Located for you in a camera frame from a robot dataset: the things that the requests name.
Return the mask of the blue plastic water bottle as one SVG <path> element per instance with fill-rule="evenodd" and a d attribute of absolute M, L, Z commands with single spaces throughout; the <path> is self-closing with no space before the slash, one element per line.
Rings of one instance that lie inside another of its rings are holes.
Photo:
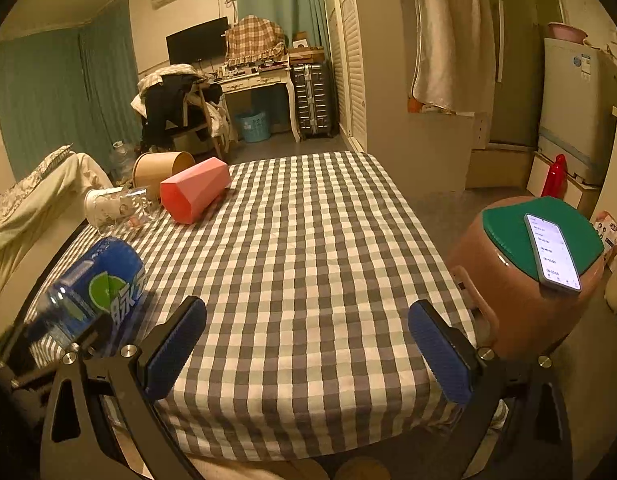
<path fill-rule="evenodd" d="M 25 333 L 34 363 L 59 359 L 99 315 L 110 315 L 116 332 L 146 298 L 145 284 L 144 263 L 130 244 L 98 240 L 34 302 Z"/>

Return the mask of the red hexagonal cup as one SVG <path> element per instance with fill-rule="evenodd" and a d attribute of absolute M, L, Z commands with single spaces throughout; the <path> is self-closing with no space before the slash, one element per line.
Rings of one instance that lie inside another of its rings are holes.
<path fill-rule="evenodd" d="M 212 157 L 163 180 L 160 200 L 175 222 L 192 224 L 201 218 L 230 182 L 226 162 Z"/>

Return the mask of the brown paper cup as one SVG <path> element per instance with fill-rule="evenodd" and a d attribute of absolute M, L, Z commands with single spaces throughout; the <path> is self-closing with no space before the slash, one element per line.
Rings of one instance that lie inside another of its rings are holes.
<path fill-rule="evenodd" d="M 194 166 L 195 163 L 194 156 L 188 152 L 142 154 L 133 168 L 133 186 L 146 188 L 150 200 L 159 200 L 161 182 Z"/>

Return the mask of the smartphone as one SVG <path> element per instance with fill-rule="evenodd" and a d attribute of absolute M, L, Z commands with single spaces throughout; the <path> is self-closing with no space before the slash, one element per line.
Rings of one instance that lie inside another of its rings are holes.
<path fill-rule="evenodd" d="M 540 283 L 552 289 L 579 294 L 579 274 L 559 226 L 533 214 L 525 214 L 524 222 Z"/>

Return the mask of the patterned bed quilt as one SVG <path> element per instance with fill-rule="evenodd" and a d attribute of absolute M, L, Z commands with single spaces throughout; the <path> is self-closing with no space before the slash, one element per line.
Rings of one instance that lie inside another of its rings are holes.
<path fill-rule="evenodd" d="M 0 227 L 16 212 L 22 202 L 30 196 L 40 182 L 75 155 L 71 144 L 60 146 L 47 155 L 35 169 L 21 181 L 14 184 L 5 193 L 0 194 Z"/>

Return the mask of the checkered tablecloth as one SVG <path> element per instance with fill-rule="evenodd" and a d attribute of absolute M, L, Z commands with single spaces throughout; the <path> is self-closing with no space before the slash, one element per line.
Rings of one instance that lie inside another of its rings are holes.
<path fill-rule="evenodd" d="M 188 296 L 208 325 L 159 415 L 187 453 L 295 460 L 420 428 L 446 401 L 409 333 L 427 299 L 473 337 L 473 317 L 420 220 L 378 159 L 333 152 L 232 166 L 226 196 L 190 226 L 160 214 L 125 240 L 147 297 L 118 342 Z"/>

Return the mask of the green stool cushion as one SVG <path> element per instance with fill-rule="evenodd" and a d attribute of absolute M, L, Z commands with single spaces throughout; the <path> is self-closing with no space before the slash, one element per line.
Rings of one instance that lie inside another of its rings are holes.
<path fill-rule="evenodd" d="M 537 282 L 578 289 L 577 280 L 603 253 L 589 221 L 563 200 L 546 196 L 483 211 L 488 238 Z"/>

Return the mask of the large clear water jug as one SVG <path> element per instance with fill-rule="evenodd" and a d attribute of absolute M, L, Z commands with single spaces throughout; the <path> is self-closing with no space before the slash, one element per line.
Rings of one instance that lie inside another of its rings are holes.
<path fill-rule="evenodd" d="M 112 144 L 110 159 L 113 180 L 118 184 L 128 182 L 132 178 L 136 162 L 136 153 L 133 147 L 122 140 L 115 141 Z"/>

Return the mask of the wooden chair with clothes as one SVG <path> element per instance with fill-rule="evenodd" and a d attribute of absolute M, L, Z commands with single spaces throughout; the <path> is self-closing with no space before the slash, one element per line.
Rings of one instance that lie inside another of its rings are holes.
<path fill-rule="evenodd" d="M 142 77 L 130 106 L 141 122 L 138 155 L 171 151 L 176 136 L 187 132 L 211 141 L 220 157 L 238 142 L 224 90 L 190 64 L 165 66 Z"/>

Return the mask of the blue laundry basket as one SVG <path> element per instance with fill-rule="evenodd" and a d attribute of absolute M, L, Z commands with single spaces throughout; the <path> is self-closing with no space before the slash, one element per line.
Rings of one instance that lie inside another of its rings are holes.
<path fill-rule="evenodd" d="M 236 121 L 240 136 L 246 143 L 264 142 L 272 136 L 264 110 L 239 114 Z"/>

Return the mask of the black television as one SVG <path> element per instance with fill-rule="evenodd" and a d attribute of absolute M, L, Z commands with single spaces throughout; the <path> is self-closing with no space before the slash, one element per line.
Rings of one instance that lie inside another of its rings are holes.
<path fill-rule="evenodd" d="M 226 54 L 228 18 L 204 22 L 166 37 L 168 59 L 172 64 L 194 64 L 223 58 Z"/>

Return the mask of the white refrigerator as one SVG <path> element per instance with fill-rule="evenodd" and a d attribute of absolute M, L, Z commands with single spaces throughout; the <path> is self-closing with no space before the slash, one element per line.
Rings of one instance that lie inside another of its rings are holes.
<path fill-rule="evenodd" d="M 560 39 L 543 40 L 543 52 L 538 151 L 563 155 L 572 177 L 599 186 L 614 142 L 617 66 L 607 52 Z"/>

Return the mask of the hanging white towel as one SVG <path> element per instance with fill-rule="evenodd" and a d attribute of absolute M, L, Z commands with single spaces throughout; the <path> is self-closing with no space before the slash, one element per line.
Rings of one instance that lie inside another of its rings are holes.
<path fill-rule="evenodd" d="M 411 95 L 456 114 L 491 113 L 496 61 L 489 0 L 415 0 L 415 10 Z"/>

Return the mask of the pink basin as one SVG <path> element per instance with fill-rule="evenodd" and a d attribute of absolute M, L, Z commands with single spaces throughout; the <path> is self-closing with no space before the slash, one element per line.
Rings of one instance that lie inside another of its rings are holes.
<path fill-rule="evenodd" d="M 547 36 L 562 41 L 570 41 L 573 44 L 585 44 L 587 32 L 569 24 L 550 22 L 547 25 Z"/>

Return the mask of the bed with white frame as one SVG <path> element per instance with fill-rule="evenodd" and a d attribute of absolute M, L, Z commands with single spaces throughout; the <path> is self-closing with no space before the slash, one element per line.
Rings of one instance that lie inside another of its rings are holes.
<path fill-rule="evenodd" d="M 69 157 L 0 227 L 0 335 L 52 258 L 85 219 L 84 197 L 112 182 L 86 153 Z"/>

